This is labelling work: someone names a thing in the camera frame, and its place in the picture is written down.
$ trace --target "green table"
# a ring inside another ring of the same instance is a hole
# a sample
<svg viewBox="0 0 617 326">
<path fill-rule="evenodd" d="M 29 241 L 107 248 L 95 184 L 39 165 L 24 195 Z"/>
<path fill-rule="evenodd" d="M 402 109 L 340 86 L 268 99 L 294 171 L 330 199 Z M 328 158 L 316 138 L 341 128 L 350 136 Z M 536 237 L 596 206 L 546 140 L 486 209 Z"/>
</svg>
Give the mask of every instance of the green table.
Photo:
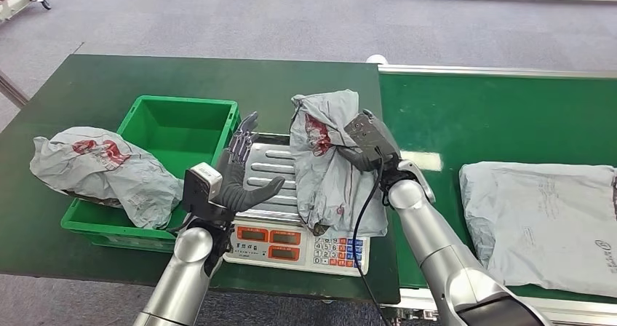
<svg viewBox="0 0 617 326">
<path fill-rule="evenodd" d="M 399 147 L 440 158 L 440 171 L 424 172 L 437 198 L 434 206 L 472 250 L 458 182 L 463 164 L 502 161 L 617 167 L 614 73 L 393 65 L 380 69 L 380 86 L 384 121 Z M 426 288 L 402 239 L 398 217 L 394 220 L 401 288 Z M 617 298 L 532 285 L 512 291 L 527 297 L 617 304 Z"/>
<path fill-rule="evenodd" d="M 116 130 L 139 95 L 220 98 L 259 130 L 286 133 L 296 94 L 349 88 L 381 115 L 376 65 L 267 60 L 71 55 L 0 134 L 0 272 L 155 285 L 170 256 L 91 245 L 60 228 L 71 199 L 30 174 L 32 138 L 72 126 Z M 380 303 L 398 303 L 393 230 L 371 241 L 367 280 Z M 369 300 L 361 280 L 224 263 L 210 287 L 309 298 Z"/>
</svg>

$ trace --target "plastic bag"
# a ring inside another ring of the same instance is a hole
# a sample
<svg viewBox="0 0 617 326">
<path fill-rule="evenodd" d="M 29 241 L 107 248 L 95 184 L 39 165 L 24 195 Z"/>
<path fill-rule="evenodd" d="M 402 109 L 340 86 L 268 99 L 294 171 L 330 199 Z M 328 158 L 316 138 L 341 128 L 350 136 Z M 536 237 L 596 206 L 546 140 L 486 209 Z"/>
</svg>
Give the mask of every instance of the plastic bag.
<svg viewBox="0 0 617 326">
<path fill-rule="evenodd" d="M 611 166 L 480 162 L 461 168 L 465 220 L 505 285 L 617 297 Z"/>
<path fill-rule="evenodd" d="M 30 171 L 38 179 L 62 194 L 124 208 L 139 228 L 166 226 L 182 199 L 183 181 L 116 133 L 72 127 L 33 141 Z"/>
<path fill-rule="evenodd" d="M 348 237 L 375 182 L 374 172 L 360 172 L 336 146 L 355 147 L 344 127 L 358 114 L 358 94 L 351 90 L 296 95 L 290 128 L 295 160 L 298 213 L 317 236 Z M 388 220 L 376 191 L 360 222 L 358 236 L 384 236 Z"/>
</svg>

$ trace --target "gray carpet floor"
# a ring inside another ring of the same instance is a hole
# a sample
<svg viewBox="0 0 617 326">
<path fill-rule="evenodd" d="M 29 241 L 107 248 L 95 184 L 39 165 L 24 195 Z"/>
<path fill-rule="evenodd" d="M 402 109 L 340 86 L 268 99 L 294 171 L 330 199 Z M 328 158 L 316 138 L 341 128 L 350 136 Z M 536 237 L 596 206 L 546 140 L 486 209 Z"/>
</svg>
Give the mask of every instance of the gray carpet floor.
<svg viewBox="0 0 617 326">
<path fill-rule="evenodd" d="M 32 96 L 71 53 L 617 70 L 617 5 L 532 0 L 49 0 L 0 24 Z M 17 109 L 0 96 L 0 130 Z M 130 325 L 150 287 L 0 275 L 0 326 Z M 370 305 L 212 293 L 198 325 L 379 325 Z"/>
</svg>

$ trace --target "digital weighing scale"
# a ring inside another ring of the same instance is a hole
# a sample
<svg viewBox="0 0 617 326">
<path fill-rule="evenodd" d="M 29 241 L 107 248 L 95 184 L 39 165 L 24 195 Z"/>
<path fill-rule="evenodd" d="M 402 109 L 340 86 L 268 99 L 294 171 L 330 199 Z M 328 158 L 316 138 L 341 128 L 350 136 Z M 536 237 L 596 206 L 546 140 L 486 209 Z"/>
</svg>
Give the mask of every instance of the digital weighing scale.
<svg viewBox="0 0 617 326">
<path fill-rule="evenodd" d="M 285 178 L 281 191 L 268 201 L 236 215 L 231 235 L 230 263 L 312 271 L 359 277 L 352 238 L 323 239 L 302 226 L 295 194 L 295 171 L 288 135 L 264 135 L 251 146 L 244 187 L 266 185 L 276 176 Z M 368 272 L 369 238 L 357 238 L 356 253 L 362 272 Z"/>
</svg>

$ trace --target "scale keypad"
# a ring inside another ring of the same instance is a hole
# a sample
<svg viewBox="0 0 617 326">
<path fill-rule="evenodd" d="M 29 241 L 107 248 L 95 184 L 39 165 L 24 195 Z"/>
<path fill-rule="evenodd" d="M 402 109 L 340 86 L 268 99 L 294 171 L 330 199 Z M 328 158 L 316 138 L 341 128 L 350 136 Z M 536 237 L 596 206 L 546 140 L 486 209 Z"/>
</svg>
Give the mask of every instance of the scale keypad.
<svg viewBox="0 0 617 326">
<path fill-rule="evenodd" d="M 316 237 L 313 249 L 313 264 L 356 268 L 354 248 L 351 245 L 353 241 L 352 238 L 346 237 L 338 239 Z M 362 266 L 362 248 L 364 244 L 365 241 L 363 239 L 356 239 L 356 255 L 360 266 Z"/>
</svg>

